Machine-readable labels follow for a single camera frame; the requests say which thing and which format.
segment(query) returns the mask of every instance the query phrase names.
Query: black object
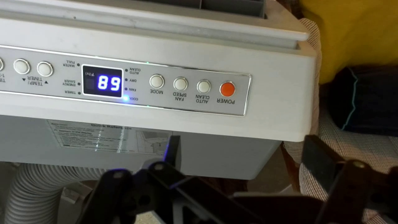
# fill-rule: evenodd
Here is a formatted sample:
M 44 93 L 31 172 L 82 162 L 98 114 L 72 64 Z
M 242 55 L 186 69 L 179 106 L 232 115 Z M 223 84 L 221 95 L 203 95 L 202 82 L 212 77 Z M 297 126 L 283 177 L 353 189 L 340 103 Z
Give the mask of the black object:
M 345 67 L 327 99 L 336 126 L 398 135 L 398 67 Z
M 167 151 L 179 150 L 172 136 Z M 360 222 L 365 206 L 398 220 L 396 169 L 380 174 L 359 160 L 344 160 L 317 136 L 305 138 L 303 162 L 328 189 L 325 202 L 310 196 L 251 195 L 227 197 L 197 177 L 187 177 L 167 161 L 155 161 L 131 175 L 109 170 L 99 180 L 78 224 L 131 224 L 152 210 L 166 224 L 217 222 Z
M 141 0 L 183 7 L 263 17 L 262 0 Z

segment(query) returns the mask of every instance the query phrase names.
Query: red button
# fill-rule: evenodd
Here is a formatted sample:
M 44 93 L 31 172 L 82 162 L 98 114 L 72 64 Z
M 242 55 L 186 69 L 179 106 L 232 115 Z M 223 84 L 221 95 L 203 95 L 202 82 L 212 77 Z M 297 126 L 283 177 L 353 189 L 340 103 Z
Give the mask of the red button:
M 232 82 L 223 82 L 220 86 L 220 93 L 223 96 L 230 96 L 234 93 L 234 84 Z

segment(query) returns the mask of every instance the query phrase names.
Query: control panel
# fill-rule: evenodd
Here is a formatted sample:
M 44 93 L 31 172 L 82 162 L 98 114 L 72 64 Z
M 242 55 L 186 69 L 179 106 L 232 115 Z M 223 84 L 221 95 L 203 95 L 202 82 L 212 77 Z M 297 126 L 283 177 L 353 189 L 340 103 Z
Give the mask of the control panel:
M 244 114 L 251 75 L 0 45 L 0 90 Z

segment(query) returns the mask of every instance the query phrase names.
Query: ribbed hose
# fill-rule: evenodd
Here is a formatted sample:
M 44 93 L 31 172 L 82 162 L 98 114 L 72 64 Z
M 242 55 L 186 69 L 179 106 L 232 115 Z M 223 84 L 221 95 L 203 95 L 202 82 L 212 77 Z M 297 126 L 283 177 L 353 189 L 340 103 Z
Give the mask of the ribbed hose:
M 104 169 L 22 164 L 11 184 L 4 224 L 54 224 L 64 185 L 99 179 Z

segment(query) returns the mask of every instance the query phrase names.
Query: white appliance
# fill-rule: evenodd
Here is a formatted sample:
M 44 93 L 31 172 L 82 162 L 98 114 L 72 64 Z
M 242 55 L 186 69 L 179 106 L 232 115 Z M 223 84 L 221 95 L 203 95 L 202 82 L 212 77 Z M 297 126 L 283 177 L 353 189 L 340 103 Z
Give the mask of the white appliance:
M 2 160 L 137 169 L 182 138 L 186 174 L 253 177 L 309 130 L 314 52 L 267 18 L 130 0 L 0 0 Z

